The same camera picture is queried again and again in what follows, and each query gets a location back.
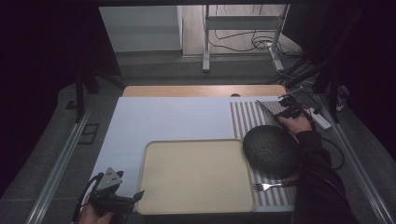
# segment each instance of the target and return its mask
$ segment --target wooden floor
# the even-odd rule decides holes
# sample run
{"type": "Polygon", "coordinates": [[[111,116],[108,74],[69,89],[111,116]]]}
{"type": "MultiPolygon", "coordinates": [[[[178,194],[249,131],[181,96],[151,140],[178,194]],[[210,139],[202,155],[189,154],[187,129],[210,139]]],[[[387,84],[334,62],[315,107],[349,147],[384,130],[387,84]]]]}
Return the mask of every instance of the wooden floor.
{"type": "MultiPolygon", "coordinates": [[[[278,16],[283,9],[283,5],[214,5],[209,8],[210,16],[215,15],[265,15],[265,16],[278,16]]],[[[205,6],[184,6],[182,7],[183,15],[183,55],[199,55],[203,53],[204,46],[204,25],[203,18],[205,16],[205,6]]],[[[251,38],[253,33],[246,35],[238,35],[228,38],[223,38],[227,35],[235,35],[244,32],[252,32],[251,30],[238,30],[238,31],[210,31],[209,40],[214,45],[226,46],[231,49],[246,50],[252,49],[251,38]]],[[[258,32],[254,36],[270,36],[274,32],[258,32]]],[[[300,47],[287,37],[281,35],[279,42],[284,51],[299,52],[300,47]]],[[[210,45],[211,54],[230,54],[230,53],[267,53],[267,49],[253,49],[250,51],[238,52],[226,48],[214,47],[210,45]]]]}

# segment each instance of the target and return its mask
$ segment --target black sleeve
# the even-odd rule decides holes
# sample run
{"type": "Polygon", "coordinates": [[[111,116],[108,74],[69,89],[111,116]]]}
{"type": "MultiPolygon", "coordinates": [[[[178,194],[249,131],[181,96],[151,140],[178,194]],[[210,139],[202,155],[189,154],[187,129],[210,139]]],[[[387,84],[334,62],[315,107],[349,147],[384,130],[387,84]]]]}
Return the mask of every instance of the black sleeve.
{"type": "Polygon", "coordinates": [[[359,223],[352,214],[340,176],[332,169],[329,152],[320,133],[297,133],[302,150],[302,169],[293,223],[359,223]]]}

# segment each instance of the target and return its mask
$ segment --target tray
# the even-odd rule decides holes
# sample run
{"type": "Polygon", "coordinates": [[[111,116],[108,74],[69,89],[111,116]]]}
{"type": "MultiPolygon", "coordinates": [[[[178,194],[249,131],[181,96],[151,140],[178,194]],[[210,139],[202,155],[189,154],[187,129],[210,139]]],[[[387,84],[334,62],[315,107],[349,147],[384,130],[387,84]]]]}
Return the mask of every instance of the tray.
{"type": "Polygon", "coordinates": [[[239,213],[255,207],[239,139],[157,141],[146,147],[142,215],[239,213]]]}

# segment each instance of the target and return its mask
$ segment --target metal fork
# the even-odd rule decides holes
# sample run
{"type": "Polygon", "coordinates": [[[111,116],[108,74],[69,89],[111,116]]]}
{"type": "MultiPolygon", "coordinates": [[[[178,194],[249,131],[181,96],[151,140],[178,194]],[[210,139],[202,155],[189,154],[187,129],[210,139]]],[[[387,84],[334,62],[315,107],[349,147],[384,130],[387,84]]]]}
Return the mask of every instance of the metal fork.
{"type": "Polygon", "coordinates": [[[298,180],[286,180],[275,184],[253,184],[254,191],[266,191],[271,188],[286,188],[298,185],[298,180]]]}

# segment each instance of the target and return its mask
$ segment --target dark round object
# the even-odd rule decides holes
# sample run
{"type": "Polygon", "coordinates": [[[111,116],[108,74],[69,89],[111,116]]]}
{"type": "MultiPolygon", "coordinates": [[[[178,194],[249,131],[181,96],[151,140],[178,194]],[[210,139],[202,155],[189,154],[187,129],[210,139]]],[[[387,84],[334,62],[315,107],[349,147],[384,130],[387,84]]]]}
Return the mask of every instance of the dark round object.
{"type": "Polygon", "coordinates": [[[286,177],[300,165],[300,149],[285,130],[271,125],[257,126],[247,132],[243,141],[250,165],[266,175],[286,177]]]}

